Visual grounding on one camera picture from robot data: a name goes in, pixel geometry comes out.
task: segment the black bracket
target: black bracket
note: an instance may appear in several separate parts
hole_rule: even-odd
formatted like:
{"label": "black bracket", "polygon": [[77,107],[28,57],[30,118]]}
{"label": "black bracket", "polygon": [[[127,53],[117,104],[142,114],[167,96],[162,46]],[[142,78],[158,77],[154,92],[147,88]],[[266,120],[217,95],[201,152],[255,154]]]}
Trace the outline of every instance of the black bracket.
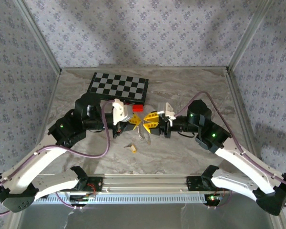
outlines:
{"label": "black bracket", "polygon": [[0,187],[0,203],[12,212],[19,212],[30,206],[39,190],[32,183],[20,194],[11,194],[10,190]]}
{"label": "black bracket", "polygon": [[[82,188],[82,191],[86,192],[101,192],[103,186],[103,177],[88,177],[86,186]],[[78,202],[88,202],[88,199],[83,199],[83,195],[71,195],[70,203],[72,206],[84,207],[86,204],[78,204]]]}
{"label": "black bracket", "polygon": [[188,191],[216,191],[218,188],[213,184],[211,178],[218,169],[217,166],[209,166],[201,176],[188,176],[186,178]]}
{"label": "black bracket", "polygon": [[279,187],[275,187],[275,192],[265,194],[259,188],[253,191],[257,197],[256,203],[271,215],[278,216],[286,203],[286,185],[281,183]]}

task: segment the metal bar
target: metal bar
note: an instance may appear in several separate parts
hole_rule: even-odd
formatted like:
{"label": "metal bar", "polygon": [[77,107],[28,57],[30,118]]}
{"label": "metal bar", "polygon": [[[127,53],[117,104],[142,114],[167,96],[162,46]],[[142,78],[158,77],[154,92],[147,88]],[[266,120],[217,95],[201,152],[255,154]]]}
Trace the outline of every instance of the metal bar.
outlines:
{"label": "metal bar", "polygon": [[197,66],[179,66],[179,67],[170,67],[170,66],[138,66],[138,67],[122,67],[118,65],[112,65],[112,64],[103,64],[100,65],[99,67],[81,67],[81,68],[75,68],[75,67],[70,67],[70,68],[63,68],[63,71],[78,71],[78,70],[83,70],[83,71],[98,71],[98,70],[114,70],[114,69],[124,69],[124,70],[186,70],[186,69],[201,69],[201,70],[225,70],[226,66],[218,66],[218,67],[197,67]]}
{"label": "metal bar", "polygon": [[[152,178],[136,178],[136,179],[123,179],[123,178],[106,178],[105,182],[107,185],[114,184],[159,184],[159,179]],[[184,184],[185,178],[161,178],[161,184]]]}
{"label": "metal bar", "polygon": [[234,70],[237,66],[238,62],[242,58],[243,54],[245,53],[250,41],[252,40],[256,30],[258,29],[259,25],[261,24],[262,20],[264,19],[265,15],[267,14],[270,6],[274,0],[261,0],[260,4],[257,6],[257,9],[252,17],[251,22],[249,23],[236,51],[234,52],[228,68],[230,70]]}
{"label": "metal bar", "polygon": [[[238,119],[240,121],[240,125],[241,128],[243,130],[243,134],[245,137],[245,141],[247,144],[247,149],[250,150],[251,153],[253,153],[254,155],[256,155],[257,157],[260,157],[260,155],[258,154],[258,152],[255,150],[255,145],[253,142],[253,129],[250,125],[247,124],[246,119],[247,119],[247,113],[245,111],[245,109],[241,106],[241,95],[239,93],[237,93],[237,83],[235,80],[235,75],[233,70],[231,70],[229,73],[226,72],[225,76],[227,78],[227,82],[228,82],[228,86],[232,95],[232,99],[235,105],[235,109],[236,109],[236,114],[238,116]],[[269,215],[270,220],[274,226],[274,228],[276,229],[286,229],[286,218],[283,214],[283,212],[281,212],[281,214],[279,216],[272,216]]]}
{"label": "metal bar", "polygon": [[52,93],[51,93],[51,96],[50,96],[50,100],[49,100],[49,103],[48,103],[48,108],[47,108],[45,117],[43,119],[42,125],[41,125],[41,129],[40,129],[40,132],[39,132],[39,135],[38,135],[38,138],[37,138],[36,145],[43,139],[44,132],[46,130],[47,122],[48,122],[49,115],[50,115],[50,110],[52,108],[53,99],[55,97],[56,88],[57,88],[60,76],[61,76],[60,73],[58,73],[57,76],[56,76],[56,79],[55,79],[55,82],[54,82],[54,86],[53,86],[53,89],[52,89]]}
{"label": "metal bar", "polygon": [[56,72],[56,74],[59,74],[61,72],[61,69],[53,53],[51,52],[49,46],[47,45],[38,25],[36,24],[34,20],[34,16],[30,12],[28,6],[23,0],[13,0],[13,1],[16,7],[19,9],[24,21],[27,23],[34,38],[36,39],[37,44],[40,46],[41,50],[43,51],[48,61],[50,62],[51,67]]}
{"label": "metal bar", "polygon": [[[63,201],[70,204],[69,197],[59,193]],[[60,204],[60,200],[53,194],[47,198],[41,198],[34,204]],[[98,194],[88,201],[80,201],[78,204],[176,204],[176,203],[206,203],[204,194]]]}

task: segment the red wire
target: red wire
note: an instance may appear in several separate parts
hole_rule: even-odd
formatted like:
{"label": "red wire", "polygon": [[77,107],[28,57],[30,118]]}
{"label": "red wire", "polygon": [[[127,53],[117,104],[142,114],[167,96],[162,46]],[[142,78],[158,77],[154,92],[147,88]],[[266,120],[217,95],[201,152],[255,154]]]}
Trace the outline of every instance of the red wire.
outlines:
{"label": "red wire", "polygon": [[213,194],[213,196],[215,196],[215,194],[218,192],[218,188],[217,188],[217,190],[216,190],[216,192]]}
{"label": "red wire", "polygon": [[96,188],[93,184],[87,184],[87,186],[92,187],[93,188],[93,194],[95,195],[96,193]]}

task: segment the small object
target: small object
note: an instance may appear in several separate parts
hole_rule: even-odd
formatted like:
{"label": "small object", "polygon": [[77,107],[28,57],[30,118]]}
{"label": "small object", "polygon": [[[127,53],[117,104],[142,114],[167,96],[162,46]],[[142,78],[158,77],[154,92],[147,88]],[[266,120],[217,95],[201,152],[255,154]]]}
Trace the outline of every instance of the small object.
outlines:
{"label": "small object", "polygon": [[141,140],[144,140],[144,139],[145,139],[145,136],[144,136],[144,134],[143,134],[143,125],[142,125],[142,123],[140,123],[140,124],[138,125],[138,134],[139,134],[139,138],[140,138]]}
{"label": "small object", "polygon": [[124,148],[127,148],[127,147],[130,147],[131,151],[135,154],[137,152],[137,147],[133,144],[133,143],[130,143],[128,144],[127,146],[125,146]]}
{"label": "small object", "polygon": [[137,152],[137,147],[135,145],[132,145],[130,149],[132,150],[132,153],[134,154]]}
{"label": "small object", "polygon": [[144,111],[143,104],[133,105],[133,112],[143,112],[143,111]]}

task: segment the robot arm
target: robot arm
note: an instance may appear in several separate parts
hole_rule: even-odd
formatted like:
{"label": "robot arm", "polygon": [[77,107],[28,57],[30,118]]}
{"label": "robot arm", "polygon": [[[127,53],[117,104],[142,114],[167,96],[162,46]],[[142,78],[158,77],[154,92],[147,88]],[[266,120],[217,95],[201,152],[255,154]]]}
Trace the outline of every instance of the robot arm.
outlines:
{"label": "robot arm", "polygon": [[[211,121],[211,110],[202,100],[194,100],[187,110],[187,116],[175,117],[172,107],[163,104],[158,114],[152,113],[153,125],[148,132],[155,135],[164,134],[170,138],[171,131],[195,133],[196,142],[236,166],[245,175],[229,174],[215,166],[209,166],[201,175],[205,190],[226,188],[241,193],[254,201],[270,214],[278,215],[286,203],[286,185],[263,172],[260,167],[286,182],[286,173],[269,167],[246,149],[240,152],[229,132]],[[112,129],[114,138],[123,131],[136,128],[132,119],[130,106],[119,100],[113,103],[113,110],[105,114],[107,126]],[[73,167],[64,173],[47,178],[36,177],[48,164],[86,137],[86,130],[103,130],[100,100],[91,94],[84,94],[75,103],[75,109],[58,119],[49,129],[48,135],[22,161],[9,171],[0,174],[4,181],[0,189],[1,203],[13,212],[27,208],[34,200],[47,194],[76,187],[82,190],[87,183],[87,175],[80,167]],[[48,145],[65,148],[50,148],[36,153]],[[35,155],[25,166],[20,167],[29,157]],[[17,174],[7,179],[16,169]]]}

